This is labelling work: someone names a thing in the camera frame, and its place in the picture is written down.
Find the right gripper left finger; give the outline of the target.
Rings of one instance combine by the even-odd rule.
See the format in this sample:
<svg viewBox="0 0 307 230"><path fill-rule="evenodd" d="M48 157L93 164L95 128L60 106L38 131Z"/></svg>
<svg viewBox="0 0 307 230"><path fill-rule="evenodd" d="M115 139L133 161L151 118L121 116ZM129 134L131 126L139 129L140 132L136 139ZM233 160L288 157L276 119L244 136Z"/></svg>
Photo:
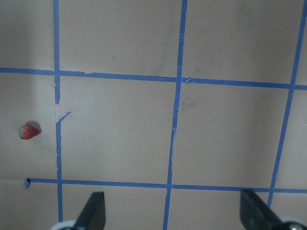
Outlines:
<svg viewBox="0 0 307 230"><path fill-rule="evenodd" d="M106 224L104 192L93 192L74 223L73 230L103 230Z"/></svg>

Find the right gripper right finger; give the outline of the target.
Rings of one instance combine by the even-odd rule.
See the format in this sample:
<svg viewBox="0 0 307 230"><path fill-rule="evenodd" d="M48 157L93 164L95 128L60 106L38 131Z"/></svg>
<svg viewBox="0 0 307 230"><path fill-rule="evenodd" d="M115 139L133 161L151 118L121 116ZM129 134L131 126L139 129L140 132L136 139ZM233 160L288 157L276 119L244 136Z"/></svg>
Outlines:
<svg viewBox="0 0 307 230"><path fill-rule="evenodd" d="M279 218L250 189L240 191L240 221L246 230L305 230L307 226L293 218Z"/></svg>

